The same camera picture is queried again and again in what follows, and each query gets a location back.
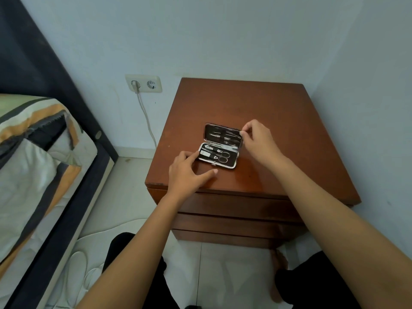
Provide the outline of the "person's right hand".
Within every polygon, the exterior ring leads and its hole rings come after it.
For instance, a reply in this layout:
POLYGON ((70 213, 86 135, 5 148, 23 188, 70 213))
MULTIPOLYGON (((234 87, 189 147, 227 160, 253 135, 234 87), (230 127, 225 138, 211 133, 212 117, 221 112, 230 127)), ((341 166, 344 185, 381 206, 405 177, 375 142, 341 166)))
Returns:
POLYGON ((249 154, 267 169, 274 169, 286 157, 281 153, 276 145, 270 129, 253 119, 246 123, 242 130, 247 131, 250 135, 250 141, 244 142, 246 150, 249 154))

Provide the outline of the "person's left hand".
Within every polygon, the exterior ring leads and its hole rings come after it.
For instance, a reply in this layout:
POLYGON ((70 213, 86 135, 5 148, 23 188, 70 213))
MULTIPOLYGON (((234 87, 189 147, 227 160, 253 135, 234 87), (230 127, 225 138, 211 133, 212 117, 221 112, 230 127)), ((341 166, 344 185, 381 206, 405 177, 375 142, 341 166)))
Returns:
POLYGON ((169 166, 167 196, 178 204, 182 204, 200 188, 194 186, 195 173, 192 168, 198 155, 199 151, 181 151, 169 166))

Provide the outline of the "black manicure case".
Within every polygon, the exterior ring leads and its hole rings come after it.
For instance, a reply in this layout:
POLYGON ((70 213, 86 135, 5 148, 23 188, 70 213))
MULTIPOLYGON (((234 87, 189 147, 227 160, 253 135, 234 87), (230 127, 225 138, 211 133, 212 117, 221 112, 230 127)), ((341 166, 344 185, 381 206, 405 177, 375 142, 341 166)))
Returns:
POLYGON ((208 133, 211 132, 221 132, 221 133, 231 133, 240 136, 240 130, 229 128, 226 126, 216 125, 207 123, 205 124, 204 134, 203 134, 203 143, 200 145, 198 151, 201 150, 208 151, 212 154, 210 158, 203 155, 198 155, 197 160, 212 164, 214 166, 222 167, 225 169, 234 169, 237 164, 237 160, 240 154, 240 149, 243 145, 243 140, 238 141, 226 141, 224 138, 215 138, 209 136, 208 133), (218 160, 214 160, 214 152, 228 152, 230 154, 229 161, 226 164, 221 164, 218 160))

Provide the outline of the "person's right forearm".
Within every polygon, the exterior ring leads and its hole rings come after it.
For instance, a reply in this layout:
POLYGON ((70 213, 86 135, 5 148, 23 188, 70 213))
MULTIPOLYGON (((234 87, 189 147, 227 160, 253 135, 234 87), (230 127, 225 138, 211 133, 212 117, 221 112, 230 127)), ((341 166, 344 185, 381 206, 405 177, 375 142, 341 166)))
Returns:
POLYGON ((412 260, 285 156, 266 166, 362 309, 412 309, 412 260))

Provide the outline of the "person's left forearm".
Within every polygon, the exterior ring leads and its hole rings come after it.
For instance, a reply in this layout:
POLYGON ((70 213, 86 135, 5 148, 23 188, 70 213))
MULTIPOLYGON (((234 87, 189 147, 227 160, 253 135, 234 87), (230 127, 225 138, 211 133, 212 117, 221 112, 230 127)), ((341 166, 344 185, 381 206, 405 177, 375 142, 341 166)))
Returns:
POLYGON ((187 197, 186 194, 167 192, 76 309, 142 309, 171 224, 187 197))

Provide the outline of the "brown wooden nightstand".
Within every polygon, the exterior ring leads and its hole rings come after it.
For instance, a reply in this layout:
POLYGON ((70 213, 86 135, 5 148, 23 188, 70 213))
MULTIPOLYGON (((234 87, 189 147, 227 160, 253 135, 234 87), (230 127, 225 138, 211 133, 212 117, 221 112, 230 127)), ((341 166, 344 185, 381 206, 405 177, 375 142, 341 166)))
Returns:
MULTIPOLYGON (((241 130, 253 119, 269 128, 281 151, 324 190, 349 207, 361 202, 302 84, 182 78, 145 181, 155 203, 167 192, 174 158, 203 143, 205 124, 241 130)), ((234 169, 218 169, 199 190, 290 200, 244 145, 234 169)))

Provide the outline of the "brown nightstand drawer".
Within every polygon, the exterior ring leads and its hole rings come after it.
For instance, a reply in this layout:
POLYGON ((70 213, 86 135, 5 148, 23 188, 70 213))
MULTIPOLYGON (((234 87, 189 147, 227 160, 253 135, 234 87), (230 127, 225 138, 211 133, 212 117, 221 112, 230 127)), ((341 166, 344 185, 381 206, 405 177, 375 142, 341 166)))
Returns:
POLYGON ((199 190, 188 197, 179 213, 245 218, 286 223, 303 223, 293 204, 287 199, 224 194, 199 190))
POLYGON ((285 241, 296 239, 308 232, 304 224, 185 213, 177 214, 172 223, 172 229, 285 241))
POLYGON ((172 233, 178 240, 235 245, 250 248, 276 249, 284 244, 284 241, 280 239, 264 239, 219 233, 194 232, 180 229, 172 229, 172 233))

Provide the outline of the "person's left leg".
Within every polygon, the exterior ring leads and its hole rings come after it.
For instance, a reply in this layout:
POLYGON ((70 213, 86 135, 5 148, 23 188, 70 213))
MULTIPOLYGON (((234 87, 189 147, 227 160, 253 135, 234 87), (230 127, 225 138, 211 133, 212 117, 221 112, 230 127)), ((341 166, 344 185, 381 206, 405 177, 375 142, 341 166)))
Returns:
MULTIPOLYGON (((133 237, 134 234, 124 232, 118 234, 111 241, 102 272, 110 266, 133 237)), ((164 258, 161 257, 142 309, 180 309, 167 286, 164 277, 166 269, 167 264, 164 258)))

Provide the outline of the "person's leg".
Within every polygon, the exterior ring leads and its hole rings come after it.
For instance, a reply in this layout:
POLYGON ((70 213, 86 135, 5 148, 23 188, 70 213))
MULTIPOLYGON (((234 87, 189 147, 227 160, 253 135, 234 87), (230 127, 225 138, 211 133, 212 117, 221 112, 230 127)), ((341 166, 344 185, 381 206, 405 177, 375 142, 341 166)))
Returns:
MULTIPOLYGON (((124 232, 118 234, 111 241, 102 272, 110 266, 133 237, 134 234, 124 232)), ((167 286, 164 277, 166 269, 167 264, 164 258, 161 257, 142 309, 180 309, 167 286)))
POLYGON ((293 270, 279 250, 272 250, 274 283, 271 297, 292 309, 361 309, 352 291, 323 251, 293 270))

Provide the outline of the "person's right leg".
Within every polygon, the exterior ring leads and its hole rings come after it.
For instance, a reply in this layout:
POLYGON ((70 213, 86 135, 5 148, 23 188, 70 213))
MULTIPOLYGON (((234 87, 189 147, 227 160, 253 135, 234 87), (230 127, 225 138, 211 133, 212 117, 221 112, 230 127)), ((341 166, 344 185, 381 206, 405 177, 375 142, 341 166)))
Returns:
POLYGON ((272 250, 274 283, 271 297, 292 309, 361 309, 352 291, 323 251, 293 270, 279 250, 272 250))

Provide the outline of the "striped duvet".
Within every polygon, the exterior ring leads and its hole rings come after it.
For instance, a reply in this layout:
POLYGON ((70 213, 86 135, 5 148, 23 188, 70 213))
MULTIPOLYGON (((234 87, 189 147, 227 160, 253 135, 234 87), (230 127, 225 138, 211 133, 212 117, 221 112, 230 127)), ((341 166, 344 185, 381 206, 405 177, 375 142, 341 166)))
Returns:
POLYGON ((0 280, 96 156, 63 103, 0 93, 0 280))

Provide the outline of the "dark blue headboard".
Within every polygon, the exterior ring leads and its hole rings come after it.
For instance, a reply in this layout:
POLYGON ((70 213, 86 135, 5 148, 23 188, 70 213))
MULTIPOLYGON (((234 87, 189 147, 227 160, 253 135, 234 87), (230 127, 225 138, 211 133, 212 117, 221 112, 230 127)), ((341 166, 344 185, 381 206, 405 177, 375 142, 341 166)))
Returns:
POLYGON ((0 93, 57 99, 117 161, 115 148, 21 0, 0 0, 0 93))

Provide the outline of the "white double wall socket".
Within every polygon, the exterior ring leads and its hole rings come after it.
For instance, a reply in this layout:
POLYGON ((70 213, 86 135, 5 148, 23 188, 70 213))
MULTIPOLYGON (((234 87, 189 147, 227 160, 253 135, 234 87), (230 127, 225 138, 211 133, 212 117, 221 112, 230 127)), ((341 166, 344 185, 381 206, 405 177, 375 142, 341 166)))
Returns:
POLYGON ((129 89, 135 92, 135 86, 140 93, 162 93, 162 83, 158 76, 125 74, 129 89))

